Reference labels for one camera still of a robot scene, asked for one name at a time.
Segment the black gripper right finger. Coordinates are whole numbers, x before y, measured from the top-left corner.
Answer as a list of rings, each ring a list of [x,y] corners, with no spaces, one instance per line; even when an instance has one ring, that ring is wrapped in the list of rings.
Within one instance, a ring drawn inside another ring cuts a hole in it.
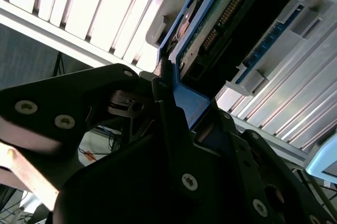
[[[239,223],[336,223],[257,132],[236,129],[233,118],[211,101],[217,146],[229,163],[233,220]]]

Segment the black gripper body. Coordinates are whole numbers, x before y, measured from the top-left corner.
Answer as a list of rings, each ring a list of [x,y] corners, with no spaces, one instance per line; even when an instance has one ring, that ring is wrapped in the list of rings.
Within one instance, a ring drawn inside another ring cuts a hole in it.
[[[49,223],[253,223],[252,197],[234,163],[233,135],[212,131],[170,157],[148,136],[78,171]]]

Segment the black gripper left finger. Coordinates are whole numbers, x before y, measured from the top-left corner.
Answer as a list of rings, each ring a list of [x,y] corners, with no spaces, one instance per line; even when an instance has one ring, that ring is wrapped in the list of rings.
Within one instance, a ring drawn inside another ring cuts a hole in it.
[[[177,139],[193,145],[171,82],[146,80],[122,64],[93,68],[1,91],[1,165],[55,208],[86,132],[127,121],[125,144],[162,138],[170,157]]]

